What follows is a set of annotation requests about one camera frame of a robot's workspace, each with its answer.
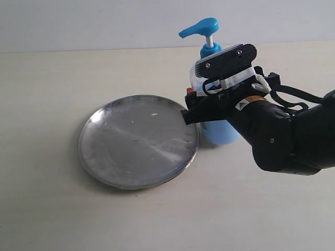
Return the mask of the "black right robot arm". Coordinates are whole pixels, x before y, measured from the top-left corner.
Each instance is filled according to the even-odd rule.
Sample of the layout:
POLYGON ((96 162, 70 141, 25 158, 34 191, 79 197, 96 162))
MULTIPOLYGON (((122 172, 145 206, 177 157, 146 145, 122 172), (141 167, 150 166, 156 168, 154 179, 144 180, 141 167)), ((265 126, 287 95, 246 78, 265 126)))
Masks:
POLYGON ((186 124, 225 119, 251 145, 267 172, 314 175, 334 166, 334 92, 317 97, 284 86, 276 73, 255 76, 209 94, 189 89, 186 124))

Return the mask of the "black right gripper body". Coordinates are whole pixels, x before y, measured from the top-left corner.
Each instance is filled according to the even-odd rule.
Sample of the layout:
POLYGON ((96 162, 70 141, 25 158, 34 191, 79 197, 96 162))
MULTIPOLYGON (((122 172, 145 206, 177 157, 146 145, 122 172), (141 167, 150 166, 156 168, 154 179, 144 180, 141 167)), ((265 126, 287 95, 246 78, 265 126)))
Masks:
POLYGON ((201 122, 228 120, 232 123, 256 123, 264 120, 264 92, 254 89, 258 75, 264 76, 260 66, 240 67, 229 69, 227 67, 216 70, 201 68, 201 75, 206 84, 218 81, 219 84, 205 91, 201 97, 201 122))

